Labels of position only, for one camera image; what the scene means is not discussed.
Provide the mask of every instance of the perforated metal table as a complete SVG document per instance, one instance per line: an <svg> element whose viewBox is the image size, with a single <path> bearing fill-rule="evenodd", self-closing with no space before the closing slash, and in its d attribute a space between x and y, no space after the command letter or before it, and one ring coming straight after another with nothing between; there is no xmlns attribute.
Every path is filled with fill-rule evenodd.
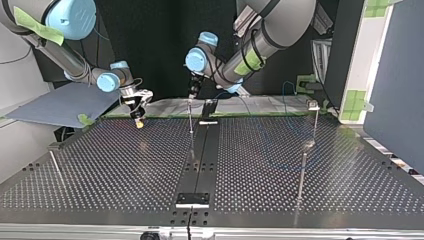
<svg viewBox="0 0 424 240"><path fill-rule="evenodd" d="M314 141L313 121L221 118L191 135L187 119L103 120L0 185L0 236L4 224L424 230L419 182L331 117ZM207 193L209 208L176 208L180 193Z"/></svg>

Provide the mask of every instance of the green sticker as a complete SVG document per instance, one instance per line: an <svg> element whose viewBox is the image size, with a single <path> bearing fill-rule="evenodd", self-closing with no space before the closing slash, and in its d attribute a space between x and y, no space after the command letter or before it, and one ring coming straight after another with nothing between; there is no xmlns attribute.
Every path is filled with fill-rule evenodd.
<svg viewBox="0 0 424 240"><path fill-rule="evenodd" d="M95 123L95 121L92 120L92 119L90 119L86 114L79 114L78 115L78 120L85 127L86 126L91 126L91 125L93 125Z"/></svg>
<svg viewBox="0 0 424 240"><path fill-rule="evenodd" d="M366 91L348 90L343 105L342 120L358 121L365 108Z"/></svg>
<svg viewBox="0 0 424 240"><path fill-rule="evenodd" d="M365 17L384 17L388 6L389 0L368 0L367 8L365 9Z"/></svg>
<svg viewBox="0 0 424 240"><path fill-rule="evenodd" d="M62 46L65 37L61 31L44 26L18 7L14 7L14 16L16 25L32 30L38 36Z"/></svg>
<svg viewBox="0 0 424 240"><path fill-rule="evenodd" d="M249 64L251 68L254 70L261 69L261 60L256 55L255 51L250 50L246 55L246 61ZM241 61L241 63L234 69L234 72L237 73L240 76L245 76L251 72L250 68L246 65L246 63Z"/></svg>

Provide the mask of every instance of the vertical metal post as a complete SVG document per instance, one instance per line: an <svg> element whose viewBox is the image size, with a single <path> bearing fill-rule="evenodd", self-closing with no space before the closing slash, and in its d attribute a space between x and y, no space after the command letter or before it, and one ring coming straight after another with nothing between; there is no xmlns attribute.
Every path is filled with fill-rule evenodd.
<svg viewBox="0 0 424 240"><path fill-rule="evenodd" d="M190 133L193 134L193 118L191 116L191 99L187 102L187 112L188 112L188 119L190 121Z"/></svg>
<svg viewBox="0 0 424 240"><path fill-rule="evenodd" d="M318 115L319 115L319 110L317 110L317 113L316 113L316 115L315 115L315 124L314 124L314 141L315 141L315 137L316 137L316 133L317 133Z"/></svg>
<svg viewBox="0 0 424 240"><path fill-rule="evenodd" d="M302 169L300 171L300 182L299 182L299 193L297 196L298 202L302 201L302 192L303 192L303 182L305 181L305 168L306 168L306 159L308 157L307 153L303 153L302 156Z"/></svg>
<svg viewBox="0 0 424 240"><path fill-rule="evenodd" d="M53 151L50 151L50 156L52 157L52 160L53 160L54 166L56 168L56 171L59 174L60 181L62 182L63 187L66 188L65 180L63 179L63 176L62 176L62 171L59 168L59 164L57 164L56 157L54 156L54 152Z"/></svg>

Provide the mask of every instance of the black backdrop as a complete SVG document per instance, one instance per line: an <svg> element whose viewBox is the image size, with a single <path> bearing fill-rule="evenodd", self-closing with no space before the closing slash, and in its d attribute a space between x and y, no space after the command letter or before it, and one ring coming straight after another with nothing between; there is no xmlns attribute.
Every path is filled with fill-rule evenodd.
<svg viewBox="0 0 424 240"><path fill-rule="evenodd" d="M97 0L116 60L128 61L134 77L155 100L187 97L189 72L185 55L201 31L220 37L217 53L234 53L233 22L236 3L231 0ZM202 91L213 95L212 82Z"/></svg>

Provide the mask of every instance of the robotic arm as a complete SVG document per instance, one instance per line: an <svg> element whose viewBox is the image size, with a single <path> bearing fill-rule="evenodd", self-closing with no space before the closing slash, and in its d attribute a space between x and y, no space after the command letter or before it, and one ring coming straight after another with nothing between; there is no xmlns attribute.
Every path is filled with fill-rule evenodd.
<svg viewBox="0 0 424 240"><path fill-rule="evenodd" d="M259 29L251 31L251 38L226 64L217 59L214 51L218 37L202 32L197 45L186 56L187 68L197 76L206 76L230 93L237 91L243 77L260 70L278 50L296 43L305 33L314 14L316 0L245 0L262 17ZM200 90L195 81L191 97Z"/></svg>
<svg viewBox="0 0 424 240"><path fill-rule="evenodd" d="M41 24L60 30L65 39L81 40L95 27L96 6L93 0L2 0L0 22L62 68L69 80L95 84L104 92L119 89L122 102L130 107L137 127L144 126L144 107L152 99L153 93L138 90L142 80L133 79L125 61L111 64L110 70L92 67L66 43L59 46L16 25L14 7L22 9Z"/></svg>

